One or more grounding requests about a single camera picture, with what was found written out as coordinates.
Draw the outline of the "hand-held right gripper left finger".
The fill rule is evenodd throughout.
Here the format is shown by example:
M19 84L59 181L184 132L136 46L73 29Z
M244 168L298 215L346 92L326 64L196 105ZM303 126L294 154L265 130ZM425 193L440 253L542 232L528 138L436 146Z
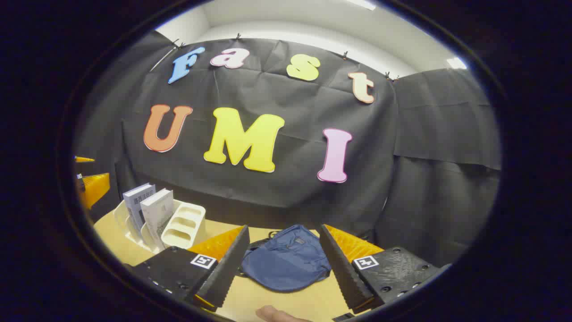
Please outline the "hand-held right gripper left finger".
M243 225L189 249L167 247L131 271L171 299L216 312L223 306L249 243L249 227Z

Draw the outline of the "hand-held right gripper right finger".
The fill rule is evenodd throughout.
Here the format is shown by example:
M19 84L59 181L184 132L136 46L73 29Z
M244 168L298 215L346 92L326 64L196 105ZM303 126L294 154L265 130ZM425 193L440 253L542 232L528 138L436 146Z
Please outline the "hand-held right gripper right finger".
M451 266L435 266L402 246L382 249L330 225L321 225L319 234L321 248L353 314L420 291Z

